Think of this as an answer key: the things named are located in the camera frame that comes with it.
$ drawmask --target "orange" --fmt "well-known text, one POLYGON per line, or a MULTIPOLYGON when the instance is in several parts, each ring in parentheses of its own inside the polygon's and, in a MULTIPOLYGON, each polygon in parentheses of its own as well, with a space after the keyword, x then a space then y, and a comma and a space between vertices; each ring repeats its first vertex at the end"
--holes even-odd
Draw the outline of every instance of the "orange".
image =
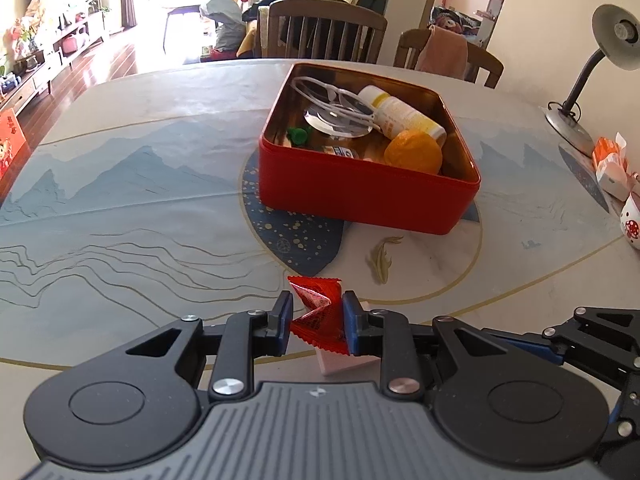
POLYGON ((396 168, 438 174, 442 166, 442 150, 429 134, 405 130, 386 147, 385 162, 396 168))

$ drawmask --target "bottle cap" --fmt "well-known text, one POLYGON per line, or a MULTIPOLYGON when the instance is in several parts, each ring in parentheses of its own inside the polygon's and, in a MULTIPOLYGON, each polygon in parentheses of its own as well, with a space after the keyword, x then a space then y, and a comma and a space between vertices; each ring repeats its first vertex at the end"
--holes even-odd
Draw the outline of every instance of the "bottle cap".
POLYGON ((309 134, 304 128, 287 128, 287 137, 294 146, 304 146, 309 134))

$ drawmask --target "red snack packet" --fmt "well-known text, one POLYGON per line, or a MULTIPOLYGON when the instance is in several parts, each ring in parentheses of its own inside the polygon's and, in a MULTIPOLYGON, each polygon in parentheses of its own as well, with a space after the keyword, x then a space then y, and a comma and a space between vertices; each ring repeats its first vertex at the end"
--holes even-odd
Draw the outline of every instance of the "red snack packet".
POLYGON ((289 276, 288 279, 302 303, 311 310, 291 321, 291 331, 317 348, 349 355, 344 338, 340 280, 305 276, 289 276))

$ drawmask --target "lamp cord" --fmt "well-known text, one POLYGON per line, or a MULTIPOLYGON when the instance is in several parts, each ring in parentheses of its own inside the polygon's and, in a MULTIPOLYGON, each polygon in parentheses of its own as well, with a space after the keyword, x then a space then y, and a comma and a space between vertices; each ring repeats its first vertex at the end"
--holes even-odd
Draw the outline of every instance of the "lamp cord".
MULTIPOLYGON (((558 105, 559 108, 562 108, 562 104, 560 104, 558 101, 549 101, 546 104, 546 108, 548 110, 551 110, 551 105, 558 105)), ((571 111, 569 112, 569 115, 571 115, 572 118, 574 118, 575 122, 580 121, 580 118, 582 117, 582 109, 580 108, 580 105, 578 104, 578 101, 575 102, 575 105, 578 107, 578 118, 575 118, 575 112, 571 111)))

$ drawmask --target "chair backrest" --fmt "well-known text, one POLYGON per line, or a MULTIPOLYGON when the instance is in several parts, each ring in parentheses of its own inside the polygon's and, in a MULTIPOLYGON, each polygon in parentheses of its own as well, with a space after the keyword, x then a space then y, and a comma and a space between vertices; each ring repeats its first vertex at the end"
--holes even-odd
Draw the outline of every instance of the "chair backrest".
MULTIPOLYGON (((431 31, 428 28, 412 28, 403 32, 398 42, 394 66, 414 70, 418 56, 426 46, 430 35, 431 31)), ((471 70, 466 72, 465 81, 475 83, 478 78, 478 69, 484 68, 489 71, 489 77, 484 82, 484 86, 495 88, 504 70, 502 63, 473 43, 467 43, 466 50, 466 62, 471 65, 471 70)))
POLYGON ((385 17, 364 7, 333 0, 280 0, 269 6, 266 57, 375 63, 385 31, 385 17))

